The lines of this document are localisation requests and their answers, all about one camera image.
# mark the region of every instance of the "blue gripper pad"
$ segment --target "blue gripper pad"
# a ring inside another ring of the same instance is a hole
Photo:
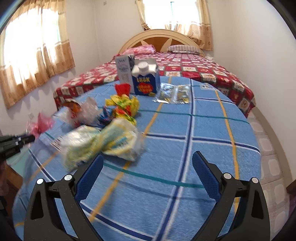
[[[87,198],[94,185],[94,182],[98,178],[103,168],[103,164],[103,157],[98,155],[89,168],[85,171],[84,175],[80,178],[79,182],[76,184],[75,199],[77,202]]]
[[[193,153],[192,165],[209,197],[218,202],[221,197],[219,182],[197,152]]]

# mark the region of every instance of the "yellow snack package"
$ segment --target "yellow snack package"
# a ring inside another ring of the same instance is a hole
[[[133,96],[131,98],[131,116],[132,117],[134,117],[137,114],[139,107],[140,107],[139,100],[135,96]]]
[[[132,123],[134,126],[137,125],[137,121],[133,117],[131,117],[124,110],[119,109],[118,107],[115,110],[115,116],[116,116],[116,118],[126,119],[127,121],[129,121],[130,123]]]
[[[112,95],[111,99],[122,109],[125,109],[127,106],[131,105],[130,98],[125,94],[123,94],[122,96]]]
[[[116,103],[111,99],[105,99],[105,105],[106,106],[116,105]]]
[[[80,126],[53,142],[59,143],[62,163],[70,172],[99,152],[135,161],[143,148],[143,135],[130,121],[115,118],[101,131],[94,127]]]

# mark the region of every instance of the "blue checkered bedspread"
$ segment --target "blue checkered bedspread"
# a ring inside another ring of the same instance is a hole
[[[168,77],[161,77],[168,82]],[[242,112],[216,89],[182,77],[172,77],[172,84],[190,84],[191,104],[163,104],[145,138],[145,150],[137,162],[132,163],[117,187],[95,215],[92,223],[105,241],[185,241],[191,240],[210,214],[215,201],[210,199],[195,173],[191,157],[199,150],[215,163],[222,172],[235,176],[233,145],[226,126],[229,123],[236,148],[239,178],[249,180],[261,176],[260,153],[253,130]],[[114,83],[108,83],[78,98],[90,96],[98,106],[115,94]],[[156,113],[159,103],[151,97],[138,96],[140,110],[136,117],[139,131],[144,131]],[[24,184],[13,206],[13,219],[17,234],[23,239],[26,208],[38,178],[60,180],[66,171],[60,154],[50,145],[52,139],[71,131],[71,127],[55,116],[54,127],[42,134],[29,149]],[[87,216],[114,181],[126,161],[104,156],[104,167],[81,207]],[[60,200],[57,206],[67,232],[76,236]],[[228,231],[234,217],[232,208],[221,231]]]

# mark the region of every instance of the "pink pillow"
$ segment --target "pink pillow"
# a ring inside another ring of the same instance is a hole
[[[139,47],[127,49],[121,55],[131,54],[131,53],[133,53],[134,55],[155,54],[156,50],[155,50],[154,46],[152,44],[150,44],[150,45],[144,45],[144,46],[139,46]]]

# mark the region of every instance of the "white carton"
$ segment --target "white carton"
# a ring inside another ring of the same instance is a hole
[[[133,78],[131,71],[135,65],[134,54],[122,55],[115,57],[117,74],[121,84],[128,83],[131,86],[131,93],[134,94]]]
[[[160,89],[159,68],[154,58],[136,59],[132,76],[136,95],[153,97]]]

